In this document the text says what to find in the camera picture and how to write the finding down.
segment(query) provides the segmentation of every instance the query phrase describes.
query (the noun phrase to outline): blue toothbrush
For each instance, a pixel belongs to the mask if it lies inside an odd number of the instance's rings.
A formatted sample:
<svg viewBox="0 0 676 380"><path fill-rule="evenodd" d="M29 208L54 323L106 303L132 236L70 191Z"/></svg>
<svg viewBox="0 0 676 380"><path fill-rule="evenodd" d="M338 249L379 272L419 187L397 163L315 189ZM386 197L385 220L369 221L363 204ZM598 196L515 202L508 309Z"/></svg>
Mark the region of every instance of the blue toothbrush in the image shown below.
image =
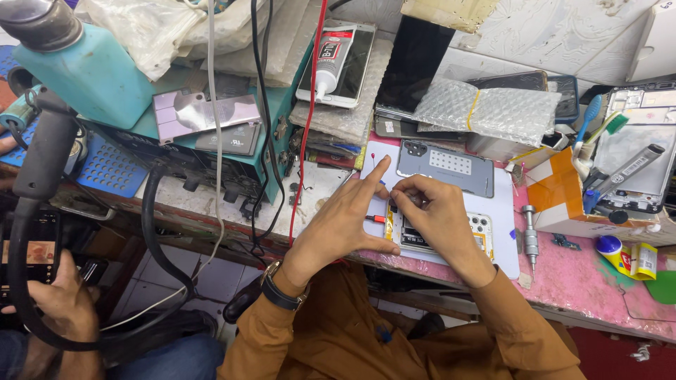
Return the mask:
<svg viewBox="0 0 676 380"><path fill-rule="evenodd" d="M582 141L582 138L584 137L585 132L587 131L587 126L589 125L589 122L592 121L596 117L596 115L598 115L598 112L600 110L601 110L601 94L596 95L587 106L587 109L585 110L585 122L582 123L582 127L580 128L580 131L577 133L577 138L575 139L573 146L575 146L576 143Z"/></svg>

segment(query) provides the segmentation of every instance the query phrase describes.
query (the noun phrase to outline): sleeve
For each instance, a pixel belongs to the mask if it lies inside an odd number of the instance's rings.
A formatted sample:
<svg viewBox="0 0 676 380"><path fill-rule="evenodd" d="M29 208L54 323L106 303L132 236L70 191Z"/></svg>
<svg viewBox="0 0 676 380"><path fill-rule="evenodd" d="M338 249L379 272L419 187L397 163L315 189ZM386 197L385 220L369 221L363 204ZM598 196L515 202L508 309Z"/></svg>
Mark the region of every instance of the sleeve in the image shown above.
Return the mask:
<svg viewBox="0 0 676 380"><path fill-rule="evenodd" d="M490 284L470 293L515 379L585 378L578 367L580 360L502 270L498 268Z"/></svg>
<svg viewBox="0 0 676 380"><path fill-rule="evenodd" d="M282 270L272 278L284 294L298 296L304 289L291 284ZM239 317L239 334L218 367L218 379L276 379L293 341L295 312L282 309L261 294Z"/></svg>

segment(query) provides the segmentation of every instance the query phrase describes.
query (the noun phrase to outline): red wire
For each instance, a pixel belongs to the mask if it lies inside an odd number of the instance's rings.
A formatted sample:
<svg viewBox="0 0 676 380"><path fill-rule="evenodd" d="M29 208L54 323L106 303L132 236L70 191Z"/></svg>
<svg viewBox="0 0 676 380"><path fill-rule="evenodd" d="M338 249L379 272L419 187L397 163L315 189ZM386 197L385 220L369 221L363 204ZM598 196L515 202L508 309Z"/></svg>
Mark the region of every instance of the red wire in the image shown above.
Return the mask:
<svg viewBox="0 0 676 380"><path fill-rule="evenodd" d="M310 121L312 120L312 112L314 112L314 83L317 77L317 58L319 56L319 40L322 38L322 30L324 29L324 15L327 12L327 0L322 0L322 8L319 11L319 21L317 22L317 32L314 34L314 46L312 48L312 76L310 79L310 112L308 113L308 121L305 123L305 130L303 131L303 141L300 145L300 182L298 183L298 192L296 192L295 200L293 201L293 209L291 211L291 227L289 227L289 247L293 246L293 219L295 218L295 210L298 207L298 198L303 191L303 162L305 162L305 144L308 140L308 131L310 130Z"/></svg>

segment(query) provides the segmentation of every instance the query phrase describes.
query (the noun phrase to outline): white repair mat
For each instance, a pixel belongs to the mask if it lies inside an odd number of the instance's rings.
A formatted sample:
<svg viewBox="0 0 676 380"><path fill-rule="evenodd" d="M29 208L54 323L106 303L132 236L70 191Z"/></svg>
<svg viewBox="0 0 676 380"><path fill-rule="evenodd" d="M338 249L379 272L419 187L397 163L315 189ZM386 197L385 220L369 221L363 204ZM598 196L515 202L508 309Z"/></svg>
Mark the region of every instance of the white repair mat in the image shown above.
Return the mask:
<svg viewBox="0 0 676 380"><path fill-rule="evenodd" d="M383 182L385 182L387 190L391 191L392 186L404 178L397 174L399 152L400 147L398 146L370 141L366 146L366 158L364 159L364 169L362 170L361 178L364 178L373 170L374 160L371 158L372 153L375 154L376 163L385 157L386 154L389 154L392 158L392 164L390 164L387 172L383 175ZM507 277L514 280L518 278L519 269L516 240L511 236L511 232L514 230L512 179L510 178L510 174L503 169L496 168L494 174L494 197L484 198L464 193L465 209L467 212L478 212L491 217L493 223L493 262L500 266ZM387 200L374 196L368 205L368 215L385 216L386 211ZM374 236L383 237L385 236L385 225L365 220L364 231ZM406 249L402 249L402 256L446 264L446 261L441 256Z"/></svg>

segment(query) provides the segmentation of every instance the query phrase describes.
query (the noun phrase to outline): green brush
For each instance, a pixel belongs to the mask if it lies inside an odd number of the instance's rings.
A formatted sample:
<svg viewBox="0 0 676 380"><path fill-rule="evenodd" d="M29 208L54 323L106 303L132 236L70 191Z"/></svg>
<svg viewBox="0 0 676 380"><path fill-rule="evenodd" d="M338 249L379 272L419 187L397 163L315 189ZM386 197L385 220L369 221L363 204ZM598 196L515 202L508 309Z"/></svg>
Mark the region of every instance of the green brush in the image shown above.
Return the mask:
<svg viewBox="0 0 676 380"><path fill-rule="evenodd" d="M622 115L620 111L615 111L603 122L601 127L597 129L594 134L587 140L585 144L593 144L601 137L604 130L608 131L609 135L619 132L623 126L627 125L629 118Z"/></svg>

